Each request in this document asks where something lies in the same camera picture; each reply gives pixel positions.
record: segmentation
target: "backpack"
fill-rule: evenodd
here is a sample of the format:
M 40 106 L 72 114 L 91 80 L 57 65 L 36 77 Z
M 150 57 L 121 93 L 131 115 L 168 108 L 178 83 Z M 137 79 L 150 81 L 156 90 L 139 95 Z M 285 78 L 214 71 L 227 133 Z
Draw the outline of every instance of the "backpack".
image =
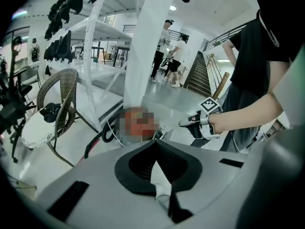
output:
M 37 49 L 37 47 L 33 47 L 33 50 L 32 50 L 32 61 L 33 62 L 38 61 L 38 49 Z

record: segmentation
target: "sneaker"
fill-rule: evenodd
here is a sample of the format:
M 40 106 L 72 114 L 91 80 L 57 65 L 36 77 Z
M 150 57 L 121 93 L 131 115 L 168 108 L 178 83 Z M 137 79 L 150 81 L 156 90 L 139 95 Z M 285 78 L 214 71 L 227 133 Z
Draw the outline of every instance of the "sneaker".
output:
M 153 82 L 153 83 L 156 83 L 156 79 L 154 77 L 151 77 L 150 80 Z
M 180 87 L 180 84 L 179 83 L 175 83 L 172 85 L 172 87 Z

